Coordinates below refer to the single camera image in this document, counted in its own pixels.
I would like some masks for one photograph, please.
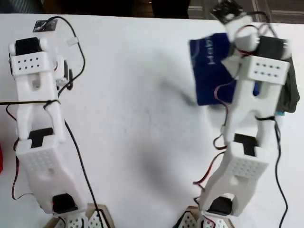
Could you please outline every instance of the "white surface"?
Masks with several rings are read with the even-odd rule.
[[[49,16],[0,15],[1,48],[7,50],[12,40],[31,37],[35,21]],[[172,227],[185,208],[193,204],[193,196],[199,194],[192,182],[204,174],[215,155],[212,140],[224,118],[222,109],[195,105],[188,40],[223,32],[224,28],[219,22],[202,20],[66,18],[78,35],[87,68],[73,91],[62,94],[62,108],[78,141],[97,203],[107,205],[118,228],[140,228],[143,224],[145,228]],[[304,26],[278,25],[275,30],[292,42],[298,87],[303,95]],[[76,74],[82,61],[76,46],[67,47],[66,40],[72,36],[68,26],[58,21],[57,33],[52,36]],[[7,60],[8,53],[1,52],[1,101],[17,99]],[[300,101],[296,113],[286,114],[281,127],[279,178],[290,207],[284,228],[304,221],[303,113],[304,103]],[[32,197],[19,201],[10,197],[16,134],[15,123],[5,114],[5,107],[0,108],[0,123],[4,153],[1,225],[42,227],[50,216]],[[244,131],[252,132],[255,121],[251,119],[250,123]],[[69,165],[84,180],[69,138],[64,149],[63,155],[75,161]],[[242,221],[246,224],[242,227],[255,223],[256,227],[276,228],[283,214],[284,203],[274,176],[277,151],[270,153],[272,162],[243,216],[250,215],[254,222]],[[21,192],[28,192],[22,168],[16,194]],[[92,202],[89,191],[87,197]]]

